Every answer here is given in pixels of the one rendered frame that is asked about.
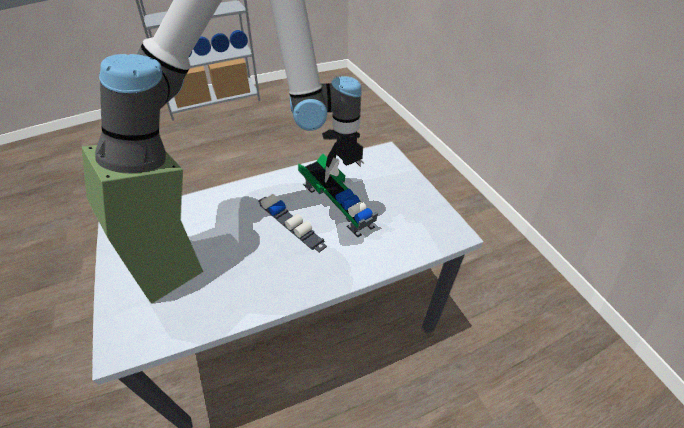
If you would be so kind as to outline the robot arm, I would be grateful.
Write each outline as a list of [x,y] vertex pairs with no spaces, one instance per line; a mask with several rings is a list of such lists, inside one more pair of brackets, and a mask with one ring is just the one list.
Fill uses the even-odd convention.
[[[95,150],[101,167],[142,173],[165,163],[159,108],[180,92],[191,67],[188,57],[221,1],[173,0],[156,34],[143,41],[137,55],[112,55],[102,61],[102,133]],[[358,131],[361,84],[346,76],[320,84],[305,0],[270,4],[296,124],[317,130],[327,112],[333,112],[334,130],[323,132],[323,139]]]

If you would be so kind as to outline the blue cylinder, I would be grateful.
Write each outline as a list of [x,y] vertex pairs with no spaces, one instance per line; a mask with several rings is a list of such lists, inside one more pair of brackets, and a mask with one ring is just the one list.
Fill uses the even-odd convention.
[[342,201],[342,206],[345,210],[348,210],[349,207],[357,204],[360,202],[360,199],[357,195],[353,195],[345,200]]
[[268,209],[269,209],[269,212],[271,213],[271,215],[274,216],[274,215],[278,214],[279,212],[283,211],[284,209],[286,209],[286,205],[282,200],[280,200],[277,203],[270,206]]
[[367,209],[355,214],[354,218],[355,218],[356,222],[359,223],[359,221],[362,219],[366,220],[366,219],[370,218],[372,216],[372,214],[373,214],[373,212],[371,211],[371,209],[367,208]]
[[352,190],[348,188],[348,189],[336,194],[336,200],[339,204],[341,204],[343,200],[345,200],[345,199],[347,199],[353,195],[354,194],[353,194]]

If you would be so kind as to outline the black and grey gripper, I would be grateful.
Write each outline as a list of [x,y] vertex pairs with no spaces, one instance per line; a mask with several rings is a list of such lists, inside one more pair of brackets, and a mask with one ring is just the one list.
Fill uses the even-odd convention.
[[[336,132],[339,136],[341,137],[341,140],[336,140],[334,146],[332,147],[332,150],[328,154],[327,161],[326,161],[326,172],[325,172],[325,182],[327,183],[329,179],[329,175],[333,176],[338,176],[339,175],[339,170],[338,170],[338,165],[339,165],[339,159],[336,158],[336,155],[342,159],[343,161],[343,155],[344,155],[344,165],[350,165],[353,163],[357,163],[361,167],[361,163],[364,164],[364,162],[361,160],[363,159],[363,146],[361,146],[359,143],[357,143],[357,138],[360,137],[360,133],[355,132],[353,134],[341,134]],[[352,141],[352,148],[351,148],[351,140]],[[355,140],[356,140],[356,147],[355,147]],[[343,154],[342,154],[343,153]]]

